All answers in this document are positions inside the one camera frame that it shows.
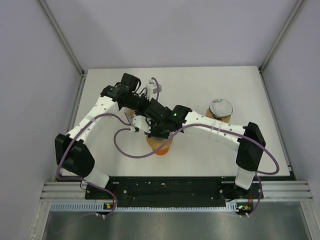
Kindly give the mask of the orange filter box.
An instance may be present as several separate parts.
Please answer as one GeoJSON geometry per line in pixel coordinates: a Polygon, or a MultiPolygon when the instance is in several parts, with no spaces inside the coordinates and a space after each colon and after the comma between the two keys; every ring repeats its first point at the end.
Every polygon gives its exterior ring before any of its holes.
{"type": "Polygon", "coordinates": [[[136,111],[129,108],[125,108],[124,114],[125,114],[125,117],[127,118],[128,123],[132,126],[134,117],[136,116],[136,111]]]}

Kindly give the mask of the orange liquid glass flask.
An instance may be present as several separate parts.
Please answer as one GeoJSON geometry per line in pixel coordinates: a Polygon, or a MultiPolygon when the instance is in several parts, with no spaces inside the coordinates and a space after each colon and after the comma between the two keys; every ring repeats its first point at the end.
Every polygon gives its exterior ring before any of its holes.
{"type": "Polygon", "coordinates": [[[170,150],[169,146],[164,146],[161,149],[159,149],[157,152],[155,152],[155,154],[158,156],[163,156],[163,155],[167,154],[169,152],[169,150],[170,150]]]}

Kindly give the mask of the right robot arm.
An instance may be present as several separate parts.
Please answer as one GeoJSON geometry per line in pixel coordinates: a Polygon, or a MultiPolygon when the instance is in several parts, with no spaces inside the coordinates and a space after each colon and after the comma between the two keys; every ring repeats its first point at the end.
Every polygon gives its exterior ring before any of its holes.
{"type": "Polygon", "coordinates": [[[237,173],[233,192],[239,198],[251,193],[251,185],[266,146],[257,124],[232,125],[186,106],[176,105],[170,109],[155,99],[144,103],[138,112],[146,118],[147,141],[157,153],[169,148],[178,133],[207,137],[236,151],[237,173]]]}

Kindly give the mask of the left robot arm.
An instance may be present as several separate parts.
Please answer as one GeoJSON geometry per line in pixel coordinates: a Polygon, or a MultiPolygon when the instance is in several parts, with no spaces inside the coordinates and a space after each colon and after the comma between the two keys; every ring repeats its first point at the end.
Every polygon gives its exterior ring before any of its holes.
{"type": "Polygon", "coordinates": [[[152,100],[158,100],[162,88],[155,78],[151,78],[138,93],[140,86],[139,78],[124,73],[121,81],[102,90],[92,109],[77,126],[54,140],[58,169],[73,173],[73,180],[93,184],[97,194],[105,199],[113,194],[114,187],[108,183],[110,177],[96,166],[90,146],[106,122],[111,117],[118,118],[122,108],[142,114],[152,100]]]}

